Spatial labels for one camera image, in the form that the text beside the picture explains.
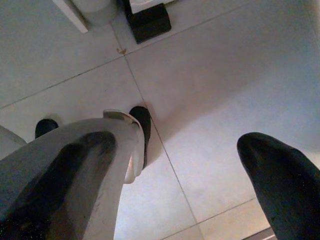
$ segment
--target floor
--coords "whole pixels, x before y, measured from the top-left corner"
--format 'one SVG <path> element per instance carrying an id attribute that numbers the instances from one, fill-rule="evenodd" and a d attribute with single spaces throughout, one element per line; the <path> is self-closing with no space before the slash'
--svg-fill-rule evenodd
<path id="1" fill-rule="evenodd" d="M 50 0 L 7 1 L 0 125 L 30 142 L 42 118 L 64 125 L 145 105 L 150 163 L 123 187 L 114 239 L 244 239 L 269 224 L 237 155 L 242 134 L 272 135 L 320 167 L 310 1 L 177 0 L 172 30 L 140 45 L 122 12 L 81 34 Z M 87 239 L 103 236 L 97 224 Z"/>

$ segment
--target foot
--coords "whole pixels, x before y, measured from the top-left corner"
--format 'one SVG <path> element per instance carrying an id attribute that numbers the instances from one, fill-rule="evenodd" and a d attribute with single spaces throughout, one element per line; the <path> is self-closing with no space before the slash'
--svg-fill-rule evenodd
<path id="1" fill-rule="evenodd" d="M 39 138 L 42 135 L 57 129 L 59 127 L 58 123 L 52 119 L 42 119 L 35 127 L 35 138 Z"/>
<path id="2" fill-rule="evenodd" d="M 135 119 L 137 119 L 142 127 L 144 134 L 144 162 L 143 168 L 147 166 L 147 148 L 149 144 L 149 139 L 151 135 L 151 116 L 149 110 L 143 106 L 135 106 L 131 109 L 130 113 Z"/>

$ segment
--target black shoe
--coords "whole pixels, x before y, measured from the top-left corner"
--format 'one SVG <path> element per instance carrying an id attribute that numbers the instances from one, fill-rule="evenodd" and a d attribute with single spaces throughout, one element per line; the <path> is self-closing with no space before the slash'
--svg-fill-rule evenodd
<path id="1" fill-rule="evenodd" d="M 147 166 L 147 148 L 151 135 L 151 116 L 148 109 L 143 106 L 135 106 L 131 109 L 130 113 L 135 119 L 137 119 L 142 127 L 144 134 L 144 162 L 143 168 Z"/>
<path id="2" fill-rule="evenodd" d="M 35 138 L 41 137 L 42 135 L 57 129 L 59 127 L 58 123 L 52 119 L 42 119 L 35 127 Z"/>

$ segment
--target white tile floor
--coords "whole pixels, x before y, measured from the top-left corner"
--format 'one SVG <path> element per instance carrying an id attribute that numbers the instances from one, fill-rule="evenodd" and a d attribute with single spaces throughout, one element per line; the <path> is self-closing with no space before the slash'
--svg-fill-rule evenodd
<path id="1" fill-rule="evenodd" d="M 244 133 L 320 166 L 320 56 L 302 1 L 179 0 L 167 6 L 172 31 L 141 45 L 122 13 L 81 35 L 51 1 L 12 4 L 0 10 L 0 125 L 29 142 L 44 117 L 151 112 L 151 164 L 123 188 L 116 240 L 241 240 L 267 228 L 236 152 Z"/>

